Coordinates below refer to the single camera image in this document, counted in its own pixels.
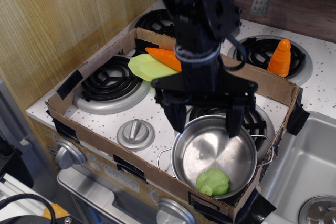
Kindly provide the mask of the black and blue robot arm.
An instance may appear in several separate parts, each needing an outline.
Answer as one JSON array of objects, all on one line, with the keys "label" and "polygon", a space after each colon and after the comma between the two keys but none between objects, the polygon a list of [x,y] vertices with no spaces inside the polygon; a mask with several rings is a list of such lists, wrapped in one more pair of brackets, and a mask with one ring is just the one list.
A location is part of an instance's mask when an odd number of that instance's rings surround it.
[{"label": "black and blue robot arm", "polygon": [[237,136],[245,112],[255,109],[258,85],[234,76],[245,61],[234,67],[224,65],[220,48],[229,40],[246,54],[232,36],[240,26],[241,9],[234,0],[162,1],[174,25],[174,53],[182,70],[151,82],[156,102],[178,132],[185,128],[187,106],[226,108],[226,130],[229,137]]}]

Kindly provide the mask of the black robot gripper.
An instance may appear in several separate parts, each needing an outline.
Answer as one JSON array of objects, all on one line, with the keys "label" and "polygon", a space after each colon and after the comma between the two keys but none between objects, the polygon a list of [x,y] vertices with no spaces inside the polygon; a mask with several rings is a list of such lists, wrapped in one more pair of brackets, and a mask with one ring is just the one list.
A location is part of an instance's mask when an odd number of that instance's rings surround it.
[{"label": "black robot gripper", "polygon": [[161,104],[172,128],[182,133],[185,128],[186,105],[227,107],[226,130],[229,138],[237,136],[245,114],[256,106],[255,92],[258,84],[232,75],[245,66],[224,65],[220,45],[196,53],[174,45],[181,61],[182,71],[151,81],[156,90],[156,101]]}]

